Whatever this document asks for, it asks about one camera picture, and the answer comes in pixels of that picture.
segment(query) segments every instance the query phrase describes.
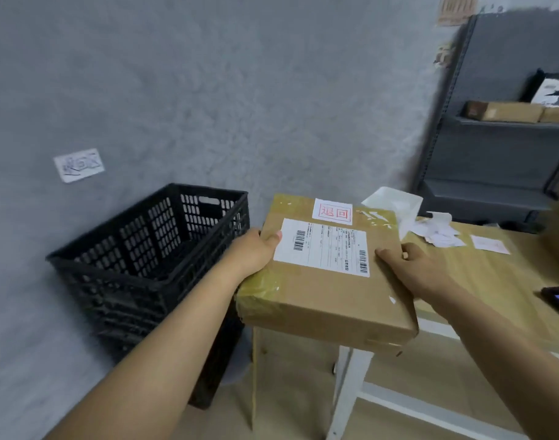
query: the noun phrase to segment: barcode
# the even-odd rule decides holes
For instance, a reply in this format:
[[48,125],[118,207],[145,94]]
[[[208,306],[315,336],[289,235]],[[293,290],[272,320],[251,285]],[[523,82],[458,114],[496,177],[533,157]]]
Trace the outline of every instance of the barcode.
[[296,231],[296,239],[294,239],[294,250],[302,251],[304,249],[304,236],[306,236],[306,232],[304,230]]
[[359,271],[367,273],[367,252],[365,250],[359,250]]

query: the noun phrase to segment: gray metal shelving unit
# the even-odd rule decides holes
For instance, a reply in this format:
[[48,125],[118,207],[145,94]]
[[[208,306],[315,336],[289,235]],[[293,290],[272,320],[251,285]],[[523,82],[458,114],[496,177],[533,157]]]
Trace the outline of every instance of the gray metal shelving unit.
[[517,101],[542,68],[559,72],[559,11],[473,16],[457,52],[413,190],[425,211],[455,219],[532,222],[559,182],[559,124],[461,117],[469,100]]

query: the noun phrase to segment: white table frame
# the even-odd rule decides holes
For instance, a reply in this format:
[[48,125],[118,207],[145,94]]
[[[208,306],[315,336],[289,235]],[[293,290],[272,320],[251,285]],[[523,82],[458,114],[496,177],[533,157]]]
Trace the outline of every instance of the white table frame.
[[[459,339],[448,324],[418,318],[424,332]],[[559,354],[552,353],[559,359]],[[393,411],[440,426],[476,440],[523,440],[528,437],[518,432],[499,428],[457,412],[426,403],[399,392],[365,381],[365,374],[373,358],[372,352],[341,346],[336,363],[333,415],[327,440],[341,440],[357,398],[362,398]]]

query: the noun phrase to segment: cardboard box on shelf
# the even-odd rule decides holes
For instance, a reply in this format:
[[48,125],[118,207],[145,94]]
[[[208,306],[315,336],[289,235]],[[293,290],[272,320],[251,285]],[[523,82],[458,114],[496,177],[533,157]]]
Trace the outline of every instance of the cardboard box on shelf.
[[401,256],[393,212],[277,194],[261,235],[280,229],[274,258],[237,292],[245,324],[392,354],[416,336],[411,295],[374,254]]
[[540,122],[546,123],[559,123],[559,106],[545,107]]
[[536,123],[543,110],[543,105],[534,103],[469,101],[465,117],[489,122]]

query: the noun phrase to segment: wooden table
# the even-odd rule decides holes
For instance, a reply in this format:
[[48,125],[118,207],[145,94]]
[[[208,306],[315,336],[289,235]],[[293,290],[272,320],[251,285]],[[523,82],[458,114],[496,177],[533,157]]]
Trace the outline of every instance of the wooden table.
[[[460,285],[521,328],[559,358],[559,314],[536,294],[544,287],[559,286],[559,260],[537,235],[452,222],[464,247],[440,249],[409,233],[404,242],[421,246]],[[510,255],[477,250],[470,235],[500,239]],[[444,318],[423,301],[415,303],[420,329],[459,339]],[[474,439],[524,439],[522,434],[498,428],[422,400],[364,381],[373,354],[341,346],[336,364],[334,415],[327,439],[338,440],[357,398],[436,424]]]

